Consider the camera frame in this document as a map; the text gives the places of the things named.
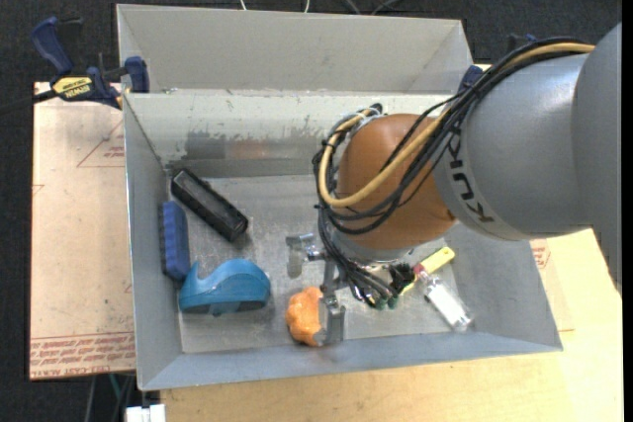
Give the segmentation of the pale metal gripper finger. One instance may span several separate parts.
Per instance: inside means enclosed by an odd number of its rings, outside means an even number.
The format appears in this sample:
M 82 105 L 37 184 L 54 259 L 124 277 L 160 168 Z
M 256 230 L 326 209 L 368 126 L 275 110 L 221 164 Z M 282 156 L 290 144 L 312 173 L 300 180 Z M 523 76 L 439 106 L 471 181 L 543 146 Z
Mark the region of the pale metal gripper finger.
M 335 295 L 324 295 L 318 302 L 320 330 L 315 334 L 319 346 L 339 343 L 344 339 L 346 308 Z
M 317 254 L 315 236 L 311 232 L 287 236 L 286 245 L 289 249 L 287 274 L 296 279 L 302 274 L 303 265 Z

